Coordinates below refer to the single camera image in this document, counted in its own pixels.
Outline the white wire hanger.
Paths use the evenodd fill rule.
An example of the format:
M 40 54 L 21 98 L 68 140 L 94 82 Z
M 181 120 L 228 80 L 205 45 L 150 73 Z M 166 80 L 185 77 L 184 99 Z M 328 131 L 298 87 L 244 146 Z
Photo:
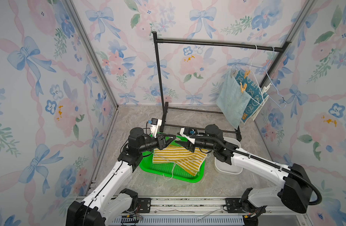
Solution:
M 207 158 L 210 156 L 210 152 L 208 150 L 206 150 L 206 149 L 200 149 L 200 150 L 202 152 L 208 154 Z M 190 174 L 188 174 L 186 171 L 184 171 L 178 165 L 174 166 L 173 163 L 153 164 L 153 162 L 152 162 L 152 166 L 153 166 L 154 170 L 162 172 L 163 173 L 163 177 L 166 180 L 171 180 L 172 178 L 181 178 L 182 180 L 194 180 L 196 177 L 199 176 L 199 174 L 201 172 L 201 167 L 200 167 L 200 170 L 197 173 L 197 175 L 196 176 L 191 176 Z

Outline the yellow striped towel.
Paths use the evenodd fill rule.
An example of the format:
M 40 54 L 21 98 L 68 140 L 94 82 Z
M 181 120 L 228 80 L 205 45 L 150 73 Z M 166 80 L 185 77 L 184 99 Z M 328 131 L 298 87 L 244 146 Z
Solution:
M 184 147 L 169 146 L 163 150 L 155 149 L 152 162 L 153 164 L 173 163 L 191 176 L 196 176 L 207 156 L 208 154 L 199 148 L 191 152 Z

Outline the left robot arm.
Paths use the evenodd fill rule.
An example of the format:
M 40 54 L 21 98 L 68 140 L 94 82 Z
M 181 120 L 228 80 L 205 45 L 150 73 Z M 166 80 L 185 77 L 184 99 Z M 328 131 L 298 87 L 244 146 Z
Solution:
M 134 212 L 138 194 L 130 189 L 114 194 L 130 178 L 143 158 L 144 152 L 167 148 L 176 136 L 172 134 L 147 135 L 142 128 L 131 129 L 113 169 L 83 201 L 74 201 L 67 210 L 67 226 L 109 226 L 123 212 Z

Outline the green plastic basket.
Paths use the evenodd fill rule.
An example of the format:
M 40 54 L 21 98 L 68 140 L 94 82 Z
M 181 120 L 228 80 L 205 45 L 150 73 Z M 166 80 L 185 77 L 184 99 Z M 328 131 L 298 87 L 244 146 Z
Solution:
M 177 179 L 189 183 L 199 182 L 205 171 L 205 160 L 210 156 L 206 149 L 186 150 L 178 141 L 187 141 L 178 136 L 167 148 L 144 152 L 140 168 L 148 173 L 161 175 L 165 180 Z

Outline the white plastic bin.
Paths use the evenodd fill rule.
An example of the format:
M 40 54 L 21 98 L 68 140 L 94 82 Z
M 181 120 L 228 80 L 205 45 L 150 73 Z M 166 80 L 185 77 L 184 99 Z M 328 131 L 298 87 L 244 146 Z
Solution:
M 231 137 L 223 137 L 223 138 L 225 141 L 232 143 L 238 146 L 239 148 L 241 148 L 241 143 L 235 138 L 231 138 Z M 239 175 L 243 171 L 242 167 L 238 167 L 233 164 L 229 165 L 227 163 L 219 161 L 217 158 L 214 159 L 214 167 L 217 172 L 221 174 L 227 174 L 227 175 Z

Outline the light green towel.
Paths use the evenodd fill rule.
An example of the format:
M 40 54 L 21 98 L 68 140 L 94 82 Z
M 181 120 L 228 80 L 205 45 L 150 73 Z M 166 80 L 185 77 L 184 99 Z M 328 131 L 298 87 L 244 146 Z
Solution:
M 241 91 L 241 86 L 237 82 L 232 71 L 225 74 L 221 92 L 216 100 L 217 106 L 226 117 L 227 121 L 237 129 L 241 123 L 244 111 L 251 99 L 246 91 Z

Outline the orange clothespin lower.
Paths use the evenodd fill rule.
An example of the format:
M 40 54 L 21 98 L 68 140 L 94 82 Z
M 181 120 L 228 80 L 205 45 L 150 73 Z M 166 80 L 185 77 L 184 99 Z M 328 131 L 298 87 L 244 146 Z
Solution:
M 240 83 L 240 90 L 241 90 L 241 93 L 243 94 L 245 92 L 247 88 L 247 84 L 246 83 Z

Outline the orange clothespin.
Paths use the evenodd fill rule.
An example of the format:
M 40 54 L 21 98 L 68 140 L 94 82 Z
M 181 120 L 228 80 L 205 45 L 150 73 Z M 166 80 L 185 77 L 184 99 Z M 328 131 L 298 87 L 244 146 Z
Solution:
M 243 94 L 245 92 L 247 88 L 247 84 L 246 83 L 240 83 L 240 90 L 241 90 L 241 93 Z
M 250 73 L 251 73 L 250 70 L 245 70 L 244 79 L 246 79 L 249 76 Z

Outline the teal patterned towel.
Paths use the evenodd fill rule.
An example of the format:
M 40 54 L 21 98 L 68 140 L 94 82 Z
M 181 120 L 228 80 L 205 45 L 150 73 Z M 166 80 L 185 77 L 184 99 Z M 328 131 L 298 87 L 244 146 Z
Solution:
M 246 86 L 244 93 L 250 96 L 241 121 L 242 123 L 246 123 L 249 119 L 255 120 L 258 113 L 263 108 L 263 105 L 268 100 L 269 95 L 266 92 L 261 91 L 260 87 L 248 76 L 245 77 L 244 71 L 239 70 L 235 78 L 239 85 L 242 84 L 243 88 Z

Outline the orange clothespin upper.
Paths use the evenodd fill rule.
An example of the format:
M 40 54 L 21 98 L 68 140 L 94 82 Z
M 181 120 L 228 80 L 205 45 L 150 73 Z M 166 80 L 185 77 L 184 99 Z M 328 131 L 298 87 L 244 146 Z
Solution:
M 250 70 L 245 70 L 244 79 L 246 79 L 249 76 L 250 73 L 251 73 Z

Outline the white clothespin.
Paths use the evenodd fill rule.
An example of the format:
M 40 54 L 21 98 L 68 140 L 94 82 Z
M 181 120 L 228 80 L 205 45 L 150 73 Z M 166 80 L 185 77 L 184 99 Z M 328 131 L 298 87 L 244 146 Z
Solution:
M 267 86 L 262 87 L 261 92 L 262 92 L 262 95 L 263 95 L 264 97 L 268 96 L 267 91 L 268 91 L 270 88 L 271 88 L 271 85 L 270 85 L 270 84 L 267 85 Z

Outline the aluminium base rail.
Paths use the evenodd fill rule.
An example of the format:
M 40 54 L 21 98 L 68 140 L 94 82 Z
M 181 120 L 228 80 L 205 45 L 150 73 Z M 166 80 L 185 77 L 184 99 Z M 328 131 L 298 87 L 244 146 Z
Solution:
M 97 198 L 74 201 L 67 226 L 312 226 L 306 214 L 284 207 L 244 212 L 237 197 L 132 197 L 120 194 L 106 206 Z

